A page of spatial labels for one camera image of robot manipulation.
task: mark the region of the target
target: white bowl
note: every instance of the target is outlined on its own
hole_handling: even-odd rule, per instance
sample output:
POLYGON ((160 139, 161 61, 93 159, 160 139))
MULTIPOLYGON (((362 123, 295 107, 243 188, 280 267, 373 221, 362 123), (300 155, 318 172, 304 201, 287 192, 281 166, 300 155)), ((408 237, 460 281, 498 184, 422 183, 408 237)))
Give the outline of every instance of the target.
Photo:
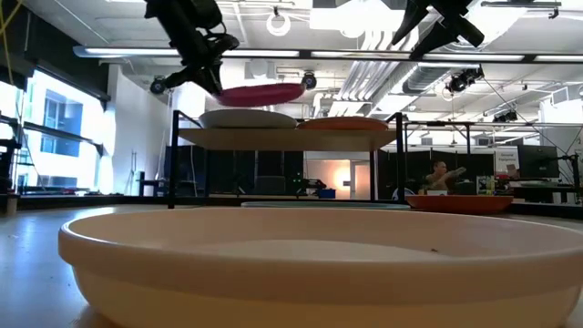
POLYGON ((285 114, 259 109, 219 109, 199 117, 203 128, 295 128, 298 122, 285 114))
POLYGON ((582 233, 414 211, 105 215, 59 253, 127 328, 558 328, 583 283, 582 233))

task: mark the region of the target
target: wall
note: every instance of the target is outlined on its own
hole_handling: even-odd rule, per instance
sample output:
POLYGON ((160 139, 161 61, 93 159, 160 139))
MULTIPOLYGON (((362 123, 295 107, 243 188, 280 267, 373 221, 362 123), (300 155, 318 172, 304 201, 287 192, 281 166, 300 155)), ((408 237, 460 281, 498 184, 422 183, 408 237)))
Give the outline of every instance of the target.
POLYGON ((101 177, 103 186, 111 183, 114 192, 130 194, 128 178, 132 170, 132 152, 137 153, 136 176, 131 183, 131 194, 138 194, 138 184, 135 179, 138 171, 146 172, 146 179, 154 179, 158 170, 163 170, 163 162, 159 168, 159 156, 165 147, 165 135, 169 133, 170 120, 168 105, 153 97, 146 90, 125 77, 119 66, 109 69, 108 94, 111 101, 107 104, 106 117, 109 119, 111 133, 115 133, 115 142, 105 145, 110 159, 102 160, 102 166, 108 167, 109 175, 101 177))
MULTIPOLYGON (((539 106, 539 121, 543 123, 581 123, 583 124, 583 101, 570 100, 552 105, 550 100, 541 101, 539 106)), ((543 146, 557 146, 558 156, 580 153, 583 151, 583 136, 580 128, 544 128, 545 138, 540 139, 543 146)), ((573 180, 571 167, 565 160, 560 160, 558 165, 563 179, 573 180)))
POLYGON ((350 160, 306 160, 304 172, 308 179, 320 179, 335 189, 337 200, 350 199, 350 187, 343 185, 350 180, 350 160))
POLYGON ((369 153, 360 151, 305 151, 303 154, 307 160, 317 159, 370 160, 369 153))

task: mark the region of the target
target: orange bowl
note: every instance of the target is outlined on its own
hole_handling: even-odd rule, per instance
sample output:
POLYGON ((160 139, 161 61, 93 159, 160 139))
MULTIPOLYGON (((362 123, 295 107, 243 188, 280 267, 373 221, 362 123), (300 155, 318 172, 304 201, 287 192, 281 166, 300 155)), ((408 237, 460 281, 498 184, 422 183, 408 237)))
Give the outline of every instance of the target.
POLYGON ((443 213, 494 214, 505 210, 511 196, 407 196, 412 208, 443 213))

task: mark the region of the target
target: person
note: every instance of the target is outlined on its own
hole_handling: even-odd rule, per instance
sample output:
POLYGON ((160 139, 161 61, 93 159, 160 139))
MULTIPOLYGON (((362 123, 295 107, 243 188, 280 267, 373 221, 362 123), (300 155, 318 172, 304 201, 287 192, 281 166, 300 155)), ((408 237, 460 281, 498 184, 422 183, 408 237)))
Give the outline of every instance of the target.
POLYGON ((448 184, 451 184, 455 178, 465 172, 465 168, 459 168, 453 171, 447 171, 447 165, 442 160, 434 161, 434 172, 425 177, 428 190, 450 190, 448 184))

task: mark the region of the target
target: orange plate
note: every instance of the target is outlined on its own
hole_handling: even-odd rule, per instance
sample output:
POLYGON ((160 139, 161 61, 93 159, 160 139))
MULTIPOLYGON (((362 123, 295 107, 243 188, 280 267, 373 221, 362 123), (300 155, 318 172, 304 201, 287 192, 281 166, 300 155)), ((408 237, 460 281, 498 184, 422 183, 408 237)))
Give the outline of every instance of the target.
POLYGON ((494 214, 505 210, 510 196, 407 196, 414 209, 459 214, 494 214))
POLYGON ((388 126, 386 123, 374 118, 316 118, 301 123, 298 128, 384 131, 388 129, 388 126))

